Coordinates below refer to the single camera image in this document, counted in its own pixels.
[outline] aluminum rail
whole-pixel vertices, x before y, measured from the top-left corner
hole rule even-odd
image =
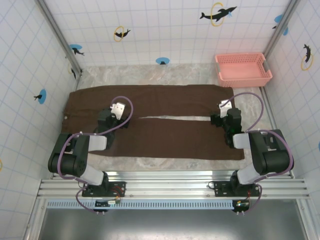
[[[216,197],[208,188],[210,181],[228,181],[233,171],[112,171],[109,181],[125,181],[123,200],[233,200],[239,197]],[[304,179],[291,178],[289,174],[260,182],[263,199],[309,199]],[[79,190],[75,180],[54,176],[42,180],[38,198],[74,199]],[[93,197],[89,199],[112,199]]]

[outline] ventilation grille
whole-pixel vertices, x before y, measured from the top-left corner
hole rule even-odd
[[[95,207],[96,200],[80,200],[87,208],[91,209],[234,209],[232,200],[122,200],[119,204],[109,207]],[[81,209],[76,200],[53,199],[47,204],[48,209]]]

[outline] yellow ring decal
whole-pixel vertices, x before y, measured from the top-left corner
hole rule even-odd
[[[311,68],[312,64],[314,63],[314,56],[312,55],[312,53],[310,53],[310,55],[311,55],[311,57],[312,57],[312,60],[311,60],[310,66],[308,66],[307,68],[304,68],[304,60],[307,58],[307,56],[304,56],[304,57],[302,58],[302,61],[301,61],[301,70],[302,70],[302,71],[307,71],[307,70],[309,70],[309,68]]]
[[[69,74],[72,74],[70,62],[68,63],[68,73],[69,73]]]
[[[212,8],[211,8],[211,14],[210,14],[210,19],[211,19],[211,24],[214,27],[219,27],[224,23],[225,17],[222,18],[222,22],[220,24],[214,24],[214,22],[212,21],[212,11],[214,10],[214,7],[220,5],[221,7],[223,7],[224,5],[221,2],[216,2],[215,4],[213,4]]]
[[[118,31],[118,29],[122,29],[122,36],[120,38],[120,40],[116,40],[116,32]],[[123,26],[118,26],[115,31],[114,31],[114,34],[113,34],[113,39],[116,41],[116,42],[121,42],[122,39],[124,38],[124,34],[125,34],[125,28]]]

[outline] gray floor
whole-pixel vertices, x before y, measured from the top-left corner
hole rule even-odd
[[[218,85],[217,74],[213,64],[170,64],[170,65],[136,65],[91,67],[84,71],[78,89],[104,85]],[[234,94],[253,92],[258,95],[258,87],[233,89]],[[242,111],[242,127],[246,130],[258,118],[261,106],[252,95],[239,96],[235,106]],[[169,117],[209,121],[209,117]],[[254,129],[271,129],[265,112]],[[235,170],[252,162],[249,150],[244,151],[243,160],[201,160],[148,157],[106,157],[89,154],[88,163],[102,171],[143,171],[143,170]]]
[[[294,200],[262,200],[245,216],[231,210],[48,209],[41,240],[306,240]]]

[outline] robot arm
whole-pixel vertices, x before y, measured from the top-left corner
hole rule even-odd
[[[212,181],[216,197],[252,197],[260,199],[262,189],[256,183],[268,176],[275,176],[293,168],[293,158],[279,129],[247,131],[241,126],[241,111],[231,104],[219,104],[220,114],[211,115],[211,124],[223,127],[225,143],[230,148],[250,149],[252,163],[235,171],[230,181]],[[234,201],[235,212],[249,209],[248,201]]]
[[[105,172],[96,170],[87,164],[88,152],[103,151],[112,146],[115,131],[110,131],[104,135],[98,134],[113,129],[126,121],[126,119],[122,119],[124,109],[125,105],[118,102],[110,108],[102,110],[98,114],[98,126],[94,131],[95,133],[92,133],[92,135],[80,134],[78,137],[71,139],[62,154],[60,164],[62,175],[70,175],[79,182],[88,183],[87,188],[82,192],[84,197],[113,197],[114,192],[110,192],[109,189],[114,186],[123,188],[122,195],[124,195],[125,182],[110,183]],[[127,128],[128,125],[129,122],[127,121],[122,128]],[[70,136],[70,133],[59,135],[48,161],[48,170],[51,173],[58,173],[59,155]]]

